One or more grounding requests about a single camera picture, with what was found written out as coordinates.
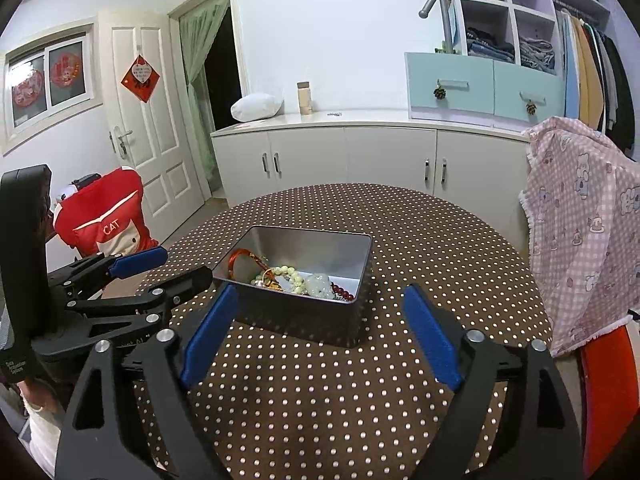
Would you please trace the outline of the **left hand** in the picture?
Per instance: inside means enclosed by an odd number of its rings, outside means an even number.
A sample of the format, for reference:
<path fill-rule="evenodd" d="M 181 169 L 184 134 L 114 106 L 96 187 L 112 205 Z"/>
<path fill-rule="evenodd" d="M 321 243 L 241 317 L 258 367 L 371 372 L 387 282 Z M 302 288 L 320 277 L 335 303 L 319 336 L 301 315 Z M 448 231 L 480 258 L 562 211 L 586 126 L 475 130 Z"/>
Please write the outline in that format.
<path fill-rule="evenodd" d="M 17 384 L 22 397 L 34 408 L 44 408 L 56 414 L 61 411 L 55 392 L 44 382 L 35 378 L 25 378 Z"/>

